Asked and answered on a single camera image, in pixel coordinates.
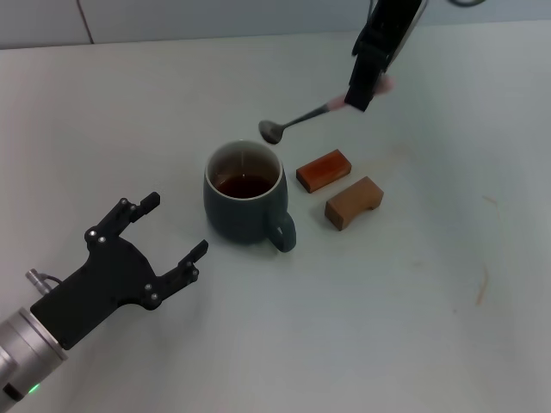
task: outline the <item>wooden block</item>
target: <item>wooden block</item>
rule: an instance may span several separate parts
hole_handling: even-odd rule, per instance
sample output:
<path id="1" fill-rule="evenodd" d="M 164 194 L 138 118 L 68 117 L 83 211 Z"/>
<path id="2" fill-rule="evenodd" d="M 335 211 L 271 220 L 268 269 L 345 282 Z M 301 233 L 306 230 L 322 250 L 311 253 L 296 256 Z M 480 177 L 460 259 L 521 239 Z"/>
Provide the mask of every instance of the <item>wooden block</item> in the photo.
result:
<path id="1" fill-rule="evenodd" d="M 365 176 L 328 200 L 325 216 L 342 231 L 359 213 L 376 209 L 381 204 L 382 195 L 382 190 Z"/>
<path id="2" fill-rule="evenodd" d="M 337 179 L 347 176 L 352 165 L 340 150 L 324 155 L 296 170 L 296 179 L 310 194 Z"/>

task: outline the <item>cable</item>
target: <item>cable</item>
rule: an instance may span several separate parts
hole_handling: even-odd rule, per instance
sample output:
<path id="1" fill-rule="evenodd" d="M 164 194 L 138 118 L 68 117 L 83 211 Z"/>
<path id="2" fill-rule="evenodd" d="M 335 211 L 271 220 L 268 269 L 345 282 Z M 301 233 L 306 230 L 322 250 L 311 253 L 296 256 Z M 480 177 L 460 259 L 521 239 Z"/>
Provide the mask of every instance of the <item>cable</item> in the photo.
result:
<path id="1" fill-rule="evenodd" d="M 86 29 L 88 40 L 90 41 L 90 44 L 93 45 L 94 39 L 92 38 L 92 33 L 90 32 L 90 28 L 88 27 L 88 22 L 86 21 L 86 16 L 84 15 L 83 6 L 80 4 L 80 0 L 77 0 L 77 7 L 78 7 L 78 12 L 80 13 L 80 18 L 83 21 L 84 28 Z"/>
<path id="2" fill-rule="evenodd" d="M 40 274 L 40 277 L 45 279 L 45 280 L 52 280 L 53 282 L 57 282 L 58 284 L 61 284 L 63 282 L 59 278 L 52 277 L 51 275 Z"/>
<path id="3" fill-rule="evenodd" d="M 373 3 L 374 3 L 374 1 L 375 0 L 369 0 L 368 20 L 371 17 L 371 15 L 373 14 Z"/>
<path id="4" fill-rule="evenodd" d="M 483 4 L 486 0 L 471 0 L 470 2 L 463 2 L 462 0 L 448 0 L 450 3 L 452 3 L 454 6 L 457 7 L 474 7 L 478 6 L 479 4 Z"/>

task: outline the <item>mug handle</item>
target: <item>mug handle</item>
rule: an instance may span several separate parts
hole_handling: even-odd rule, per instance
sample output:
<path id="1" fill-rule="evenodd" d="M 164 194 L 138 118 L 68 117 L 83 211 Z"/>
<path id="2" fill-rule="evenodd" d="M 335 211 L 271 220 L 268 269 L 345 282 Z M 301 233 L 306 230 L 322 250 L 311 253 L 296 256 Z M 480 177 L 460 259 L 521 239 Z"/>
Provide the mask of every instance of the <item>mug handle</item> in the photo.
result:
<path id="1" fill-rule="evenodd" d="M 281 252 L 289 252 L 296 245 L 296 230 L 289 213 L 270 217 L 266 227 L 268 239 Z"/>

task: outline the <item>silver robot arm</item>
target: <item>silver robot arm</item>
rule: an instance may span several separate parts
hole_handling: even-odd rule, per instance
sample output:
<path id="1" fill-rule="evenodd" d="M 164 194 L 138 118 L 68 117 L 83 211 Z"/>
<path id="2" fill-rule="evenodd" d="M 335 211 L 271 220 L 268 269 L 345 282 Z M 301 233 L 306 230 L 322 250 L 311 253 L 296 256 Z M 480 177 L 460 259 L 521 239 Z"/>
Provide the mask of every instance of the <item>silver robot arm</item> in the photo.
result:
<path id="1" fill-rule="evenodd" d="M 156 276 L 136 247 L 119 237 L 159 203 L 157 193 L 139 205 L 121 199 L 85 232 L 88 260 L 65 280 L 33 269 L 27 272 L 42 298 L 30 311 L 21 308 L 0 323 L 0 413 L 35 391 L 67 360 L 64 350 L 79 343 L 117 308 L 136 304 L 155 310 L 197 281 L 195 263 L 207 253 L 207 241 L 201 241 L 171 271 Z M 58 285 L 51 287 L 49 280 Z"/>

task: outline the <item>metal spoon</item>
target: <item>metal spoon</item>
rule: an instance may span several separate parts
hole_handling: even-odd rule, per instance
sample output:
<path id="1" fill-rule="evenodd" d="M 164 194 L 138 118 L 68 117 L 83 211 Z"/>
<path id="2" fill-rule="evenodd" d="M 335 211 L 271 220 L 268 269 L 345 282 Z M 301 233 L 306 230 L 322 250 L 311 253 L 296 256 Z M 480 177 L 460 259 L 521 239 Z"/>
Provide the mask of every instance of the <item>metal spoon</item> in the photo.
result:
<path id="1" fill-rule="evenodd" d="M 345 95 L 336 97 L 335 99 L 328 101 L 325 105 L 322 105 L 319 108 L 315 108 L 312 112 L 303 114 L 300 118 L 291 120 L 285 125 L 279 125 L 275 122 L 272 122 L 271 120 L 262 120 L 258 124 L 258 131 L 260 131 L 260 134 L 266 142 L 272 145 L 277 145 L 283 138 L 283 131 L 285 131 L 285 129 L 287 129 L 288 127 L 296 125 L 297 123 L 304 122 L 305 120 L 315 118 L 316 116 L 320 116 L 321 114 L 326 114 L 327 112 L 332 112 L 335 110 L 339 110 L 340 108 L 344 108 L 346 106 L 346 103 L 344 103 L 344 97 Z"/>

